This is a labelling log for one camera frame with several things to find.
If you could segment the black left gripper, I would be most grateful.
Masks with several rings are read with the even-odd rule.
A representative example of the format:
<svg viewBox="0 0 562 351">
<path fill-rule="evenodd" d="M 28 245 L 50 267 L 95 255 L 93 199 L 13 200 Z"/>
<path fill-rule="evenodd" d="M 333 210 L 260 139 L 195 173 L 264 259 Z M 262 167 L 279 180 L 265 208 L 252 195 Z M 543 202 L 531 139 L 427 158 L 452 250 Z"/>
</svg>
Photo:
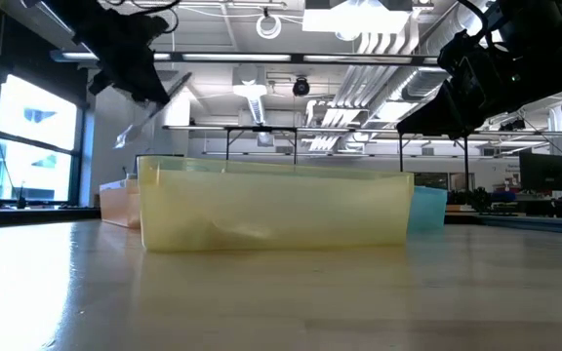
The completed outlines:
<svg viewBox="0 0 562 351">
<path fill-rule="evenodd" d="M 169 29 L 165 19 L 147 11 L 123 15 L 95 0 L 68 0 L 60 4 L 61 17 L 72 30 L 75 44 L 83 44 L 110 69 L 132 69 L 132 74 L 116 78 L 100 71 L 88 85 L 92 95 L 111 87 L 135 102 L 170 101 L 154 66 L 154 52 L 149 48 L 154 39 Z"/>
</svg>

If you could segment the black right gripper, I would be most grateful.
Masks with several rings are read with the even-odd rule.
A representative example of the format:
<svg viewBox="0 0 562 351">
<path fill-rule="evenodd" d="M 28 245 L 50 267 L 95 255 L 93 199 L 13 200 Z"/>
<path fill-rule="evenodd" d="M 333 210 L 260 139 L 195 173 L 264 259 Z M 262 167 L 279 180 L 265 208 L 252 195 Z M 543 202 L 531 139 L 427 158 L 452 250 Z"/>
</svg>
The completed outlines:
<svg viewBox="0 0 562 351">
<path fill-rule="evenodd" d="M 523 55 L 505 43 L 484 47 L 477 33 L 463 29 L 440 50 L 437 62 L 450 77 L 434 99 L 397 124 L 400 134 L 468 137 L 486 119 L 523 105 Z"/>
</svg>

